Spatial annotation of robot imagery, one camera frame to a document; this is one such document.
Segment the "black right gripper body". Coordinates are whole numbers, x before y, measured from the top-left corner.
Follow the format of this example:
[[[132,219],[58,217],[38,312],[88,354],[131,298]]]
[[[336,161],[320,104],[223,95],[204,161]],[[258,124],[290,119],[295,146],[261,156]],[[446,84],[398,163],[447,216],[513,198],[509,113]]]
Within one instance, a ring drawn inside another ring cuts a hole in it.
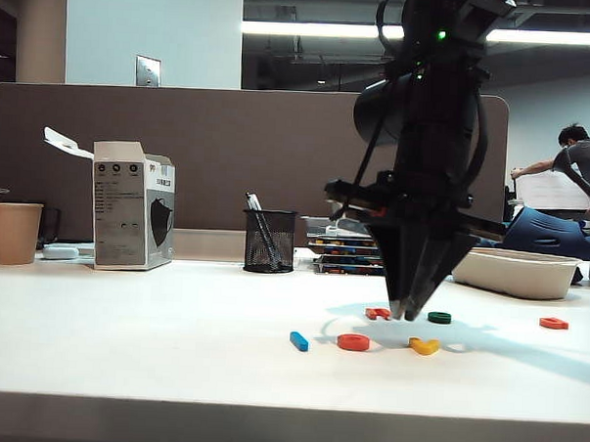
[[[371,234],[389,229],[397,236],[406,227],[441,240],[454,234],[499,240],[505,225],[495,217],[473,213],[472,185],[476,180],[473,172],[451,181],[434,174],[385,170],[378,173],[375,183],[367,186],[357,181],[329,182],[325,193],[329,201],[341,205],[337,217],[351,209]]]

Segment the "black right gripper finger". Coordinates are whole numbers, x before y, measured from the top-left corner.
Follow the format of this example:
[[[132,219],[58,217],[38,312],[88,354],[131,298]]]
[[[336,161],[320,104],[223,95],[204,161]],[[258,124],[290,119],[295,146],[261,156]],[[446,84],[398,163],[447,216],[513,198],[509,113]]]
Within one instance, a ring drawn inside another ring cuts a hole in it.
[[[414,285],[405,299],[405,320],[415,320],[439,284],[464,259],[478,238],[454,234],[449,240],[429,239],[415,274]]]
[[[384,262],[391,315],[402,318],[414,283],[415,233],[407,224],[373,222],[367,227],[377,242]]]

